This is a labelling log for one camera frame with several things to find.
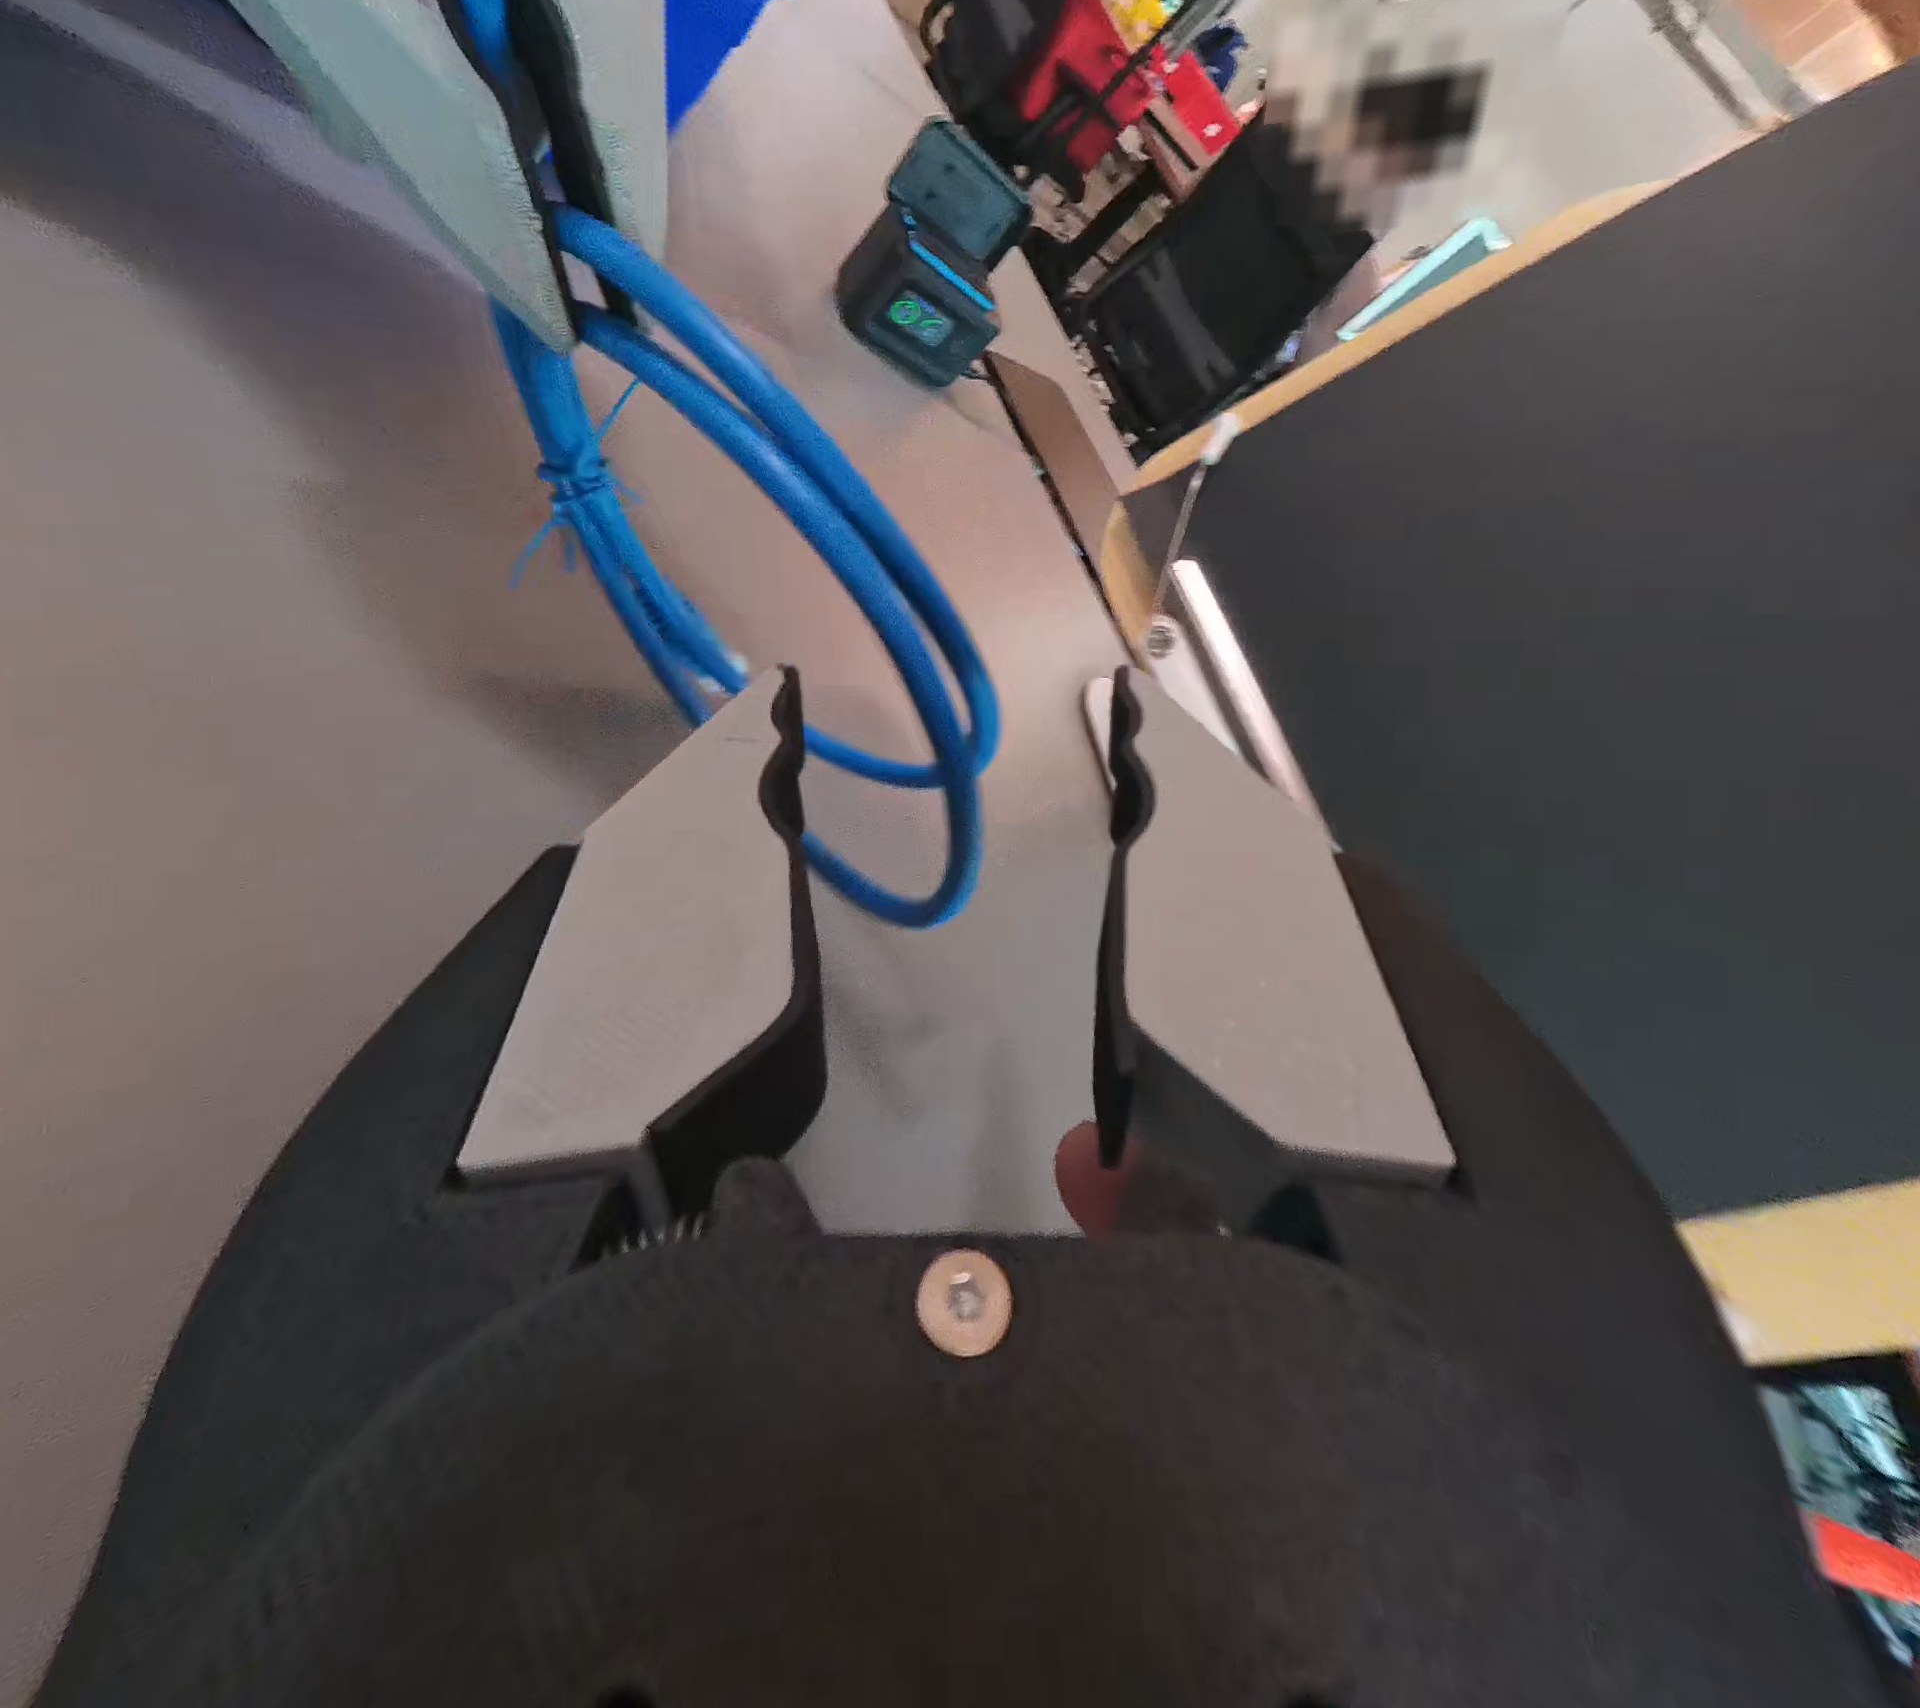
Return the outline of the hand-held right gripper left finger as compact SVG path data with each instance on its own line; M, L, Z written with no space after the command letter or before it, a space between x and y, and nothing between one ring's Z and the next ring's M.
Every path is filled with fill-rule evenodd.
M804 688L774 666L583 835L453 1171L712 1194L828 1093Z

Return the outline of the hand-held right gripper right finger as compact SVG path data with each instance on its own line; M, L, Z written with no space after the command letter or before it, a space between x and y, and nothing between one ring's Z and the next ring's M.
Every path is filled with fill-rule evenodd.
M1444 1189L1427 1078L1307 809L1130 666L1085 688L1109 792L1091 1119L1215 1201L1337 1179Z

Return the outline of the black computer monitor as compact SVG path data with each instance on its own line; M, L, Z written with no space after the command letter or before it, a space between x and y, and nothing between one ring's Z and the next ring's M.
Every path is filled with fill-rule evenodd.
M1680 1219L1916 1272L1916 63L1249 400L1206 578L1340 843Z

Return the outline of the black device case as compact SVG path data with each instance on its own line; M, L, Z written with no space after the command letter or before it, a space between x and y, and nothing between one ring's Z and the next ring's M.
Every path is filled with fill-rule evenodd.
M951 389L997 341L992 274L1031 215L1027 191L961 127L928 119L836 271L839 326L918 386Z

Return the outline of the red storage bin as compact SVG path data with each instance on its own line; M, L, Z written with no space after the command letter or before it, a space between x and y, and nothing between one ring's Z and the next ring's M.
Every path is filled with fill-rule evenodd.
M1053 103L1068 101L1059 127L1069 134L1063 161L1074 172L1091 172L1148 113L1169 119L1184 153L1194 161L1211 161L1246 127L1248 114L1230 106L1192 50L1168 58L1160 46L1112 88L1101 108L1077 119L1081 101L1100 96L1128 56L1130 50L1112 37L1107 23L1069 16L1013 90L1022 125L1039 123Z

